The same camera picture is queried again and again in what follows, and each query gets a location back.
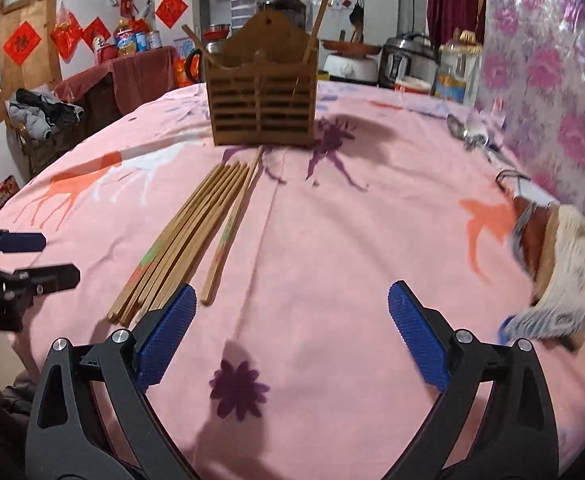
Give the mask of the wooden chair with clothes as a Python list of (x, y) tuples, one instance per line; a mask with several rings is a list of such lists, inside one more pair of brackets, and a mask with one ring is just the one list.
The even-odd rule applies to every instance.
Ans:
[(6, 102), (12, 131), (26, 156), (31, 177), (81, 141), (84, 108), (47, 92), (19, 88)]

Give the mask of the cream knitted cloth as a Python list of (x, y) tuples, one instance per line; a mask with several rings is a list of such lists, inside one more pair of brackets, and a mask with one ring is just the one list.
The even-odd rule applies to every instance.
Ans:
[(550, 206), (533, 304), (501, 326), (501, 338), (553, 339), (585, 335), (585, 215), (572, 205)]

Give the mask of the red covered side table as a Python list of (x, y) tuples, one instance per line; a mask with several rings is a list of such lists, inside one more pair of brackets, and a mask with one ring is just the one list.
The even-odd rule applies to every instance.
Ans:
[(87, 115), (120, 118), (176, 88), (175, 61), (173, 47), (114, 58), (61, 81), (54, 95)]

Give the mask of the metal spoon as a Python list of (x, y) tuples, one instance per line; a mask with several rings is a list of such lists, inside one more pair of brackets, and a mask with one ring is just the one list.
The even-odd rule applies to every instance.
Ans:
[(446, 125), (454, 139), (460, 140), (466, 151), (482, 150), (489, 162), (498, 160), (501, 164), (516, 168), (516, 164), (503, 152), (491, 135), (489, 128), (479, 119), (462, 122), (457, 116), (449, 114)]

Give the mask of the cooking oil bottle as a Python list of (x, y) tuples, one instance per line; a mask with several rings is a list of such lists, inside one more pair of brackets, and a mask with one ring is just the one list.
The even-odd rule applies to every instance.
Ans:
[(136, 38), (134, 29), (129, 20), (120, 18), (114, 29), (114, 45), (117, 48), (117, 56), (132, 55), (136, 52)]

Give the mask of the wooden slatted utensil holder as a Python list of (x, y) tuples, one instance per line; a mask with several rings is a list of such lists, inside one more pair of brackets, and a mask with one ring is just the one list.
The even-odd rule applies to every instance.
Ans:
[(318, 41), (265, 10), (204, 55), (215, 145), (314, 142)]

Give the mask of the clear plastic jar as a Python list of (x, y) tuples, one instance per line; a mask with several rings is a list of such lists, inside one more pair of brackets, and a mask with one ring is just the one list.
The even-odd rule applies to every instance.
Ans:
[(483, 58), (483, 45), (478, 43), (475, 32), (456, 29), (453, 38), (442, 44), (439, 53), (434, 94), (443, 100), (473, 107)]

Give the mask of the chopstick in holder left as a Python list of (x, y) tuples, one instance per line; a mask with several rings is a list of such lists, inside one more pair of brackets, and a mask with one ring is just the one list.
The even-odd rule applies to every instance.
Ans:
[(195, 46), (201, 50), (202, 54), (208, 60), (209, 63), (211, 63), (214, 66), (220, 66), (220, 62), (218, 61), (218, 59), (215, 58), (215, 56), (207, 50), (206, 46), (196, 35), (196, 32), (194, 32), (193, 29), (188, 27), (186, 24), (182, 25), (181, 29), (191, 40), (193, 40)]

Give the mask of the chopstick in holder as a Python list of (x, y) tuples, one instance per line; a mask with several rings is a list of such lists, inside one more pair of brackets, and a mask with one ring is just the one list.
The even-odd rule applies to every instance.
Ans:
[(311, 53), (314, 49), (315, 41), (317, 39), (317, 35), (319, 33), (319, 30), (321, 29), (321, 23), (323, 23), (324, 15), (325, 15), (329, 1), (330, 0), (321, 0), (321, 4), (319, 5), (318, 11), (316, 13), (316, 18), (315, 18), (315, 21), (313, 23), (311, 35), (309, 35), (309, 41), (307, 42), (307, 45), (306, 45), (306, 48), (305, 48), (305, 51), (303, 54), (303, 58), (302, 58), (303, 64), (305, 64), (305, 63), (307, 63), (307, 61), (309, 61), (309, 57), (311, 56)]
[(215, 58), (215, 56), (207, 50), (206, 46), (196, 35), (196, 32), (194, 32), (193, 29), (188, 27), (186, 24), (182, 25), (181, 29), (191, 40), (193, 40), (195, 46), (201, 50), (202, 54), (208, 60), (209, 63), (211, 63), (214, 66), (220, 66), (220, 62), (218, 61), (218, 59)]

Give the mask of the stainless electric kettle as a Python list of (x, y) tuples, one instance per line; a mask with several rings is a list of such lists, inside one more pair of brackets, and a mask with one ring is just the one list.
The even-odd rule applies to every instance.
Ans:
[[(222, 40), (208, 42), (206, 50), (211, 54), (218, 54), (222, 51), (222, 43)], [(204, 51), (196, 48), (187, 55), (184, 63), (184, 73), (189, 84), (204, 82)]]

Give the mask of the white rice cooker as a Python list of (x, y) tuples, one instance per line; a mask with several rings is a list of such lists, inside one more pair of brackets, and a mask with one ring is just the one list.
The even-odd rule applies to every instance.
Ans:
[(337, 40), (323, 40), (321, 46), (327, 51), (323, 70), (331, 79), (377, 84), (381, 47)]

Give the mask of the black electric pressure cooker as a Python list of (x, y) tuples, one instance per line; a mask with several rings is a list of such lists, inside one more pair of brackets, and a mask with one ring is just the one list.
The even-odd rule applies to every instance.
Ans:
[(381, 51), (378, 84), (390, 89), (397, 80), (415, 78), (433, 86), (439, 66), (437, 49), (427, 35), (410, 32), (389, 38)]

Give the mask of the chopstick in holder right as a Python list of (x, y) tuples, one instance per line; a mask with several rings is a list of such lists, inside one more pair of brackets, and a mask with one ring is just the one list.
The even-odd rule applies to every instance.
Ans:
[(307, 45), (306, 45), (306, 48), (305, 48), (305, 51), (303, 54), (303, 58), (302, 58), (303, 64), (305, 64), (305, 63), (307, 63), (307, 61), (309, 61), (309, 57), (311, 56), (311, 53), (314, 49), (315, 41), (317, 39), (317, 35), (319, 33), (319, 30), (321, 29), (321, 23), (323, 23), (324, 15), (325, 15), (329, 1), (330, 0), (321, 0), (321, 4), (319, 5), (318, 11), (316, 13), (316, 18), (315, 18), (315, 21), (313, 23), (311, 35), (309, 35), (309, 41), (307, 42)]

